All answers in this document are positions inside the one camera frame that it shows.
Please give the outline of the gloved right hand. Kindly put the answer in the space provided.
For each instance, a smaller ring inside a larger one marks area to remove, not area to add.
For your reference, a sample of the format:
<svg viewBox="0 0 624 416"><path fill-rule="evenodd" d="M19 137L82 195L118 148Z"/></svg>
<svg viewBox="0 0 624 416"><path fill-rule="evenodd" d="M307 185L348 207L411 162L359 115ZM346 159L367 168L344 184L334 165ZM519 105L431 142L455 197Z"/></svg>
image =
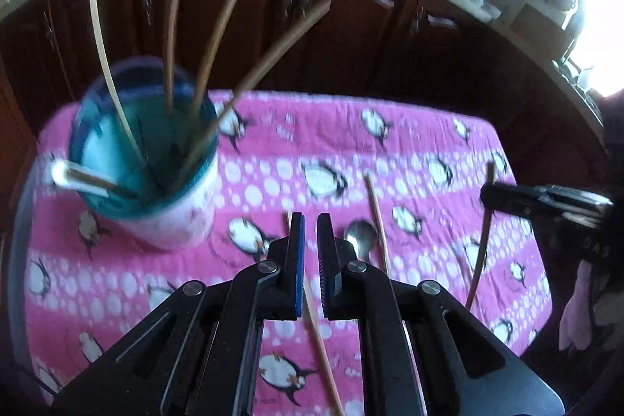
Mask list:
<svg viewBox="0 0 624 416"><path fill-rule="evenodd" d="M623 275L581 261L558 329L560 351L614 351L623 343Z"/></svg>

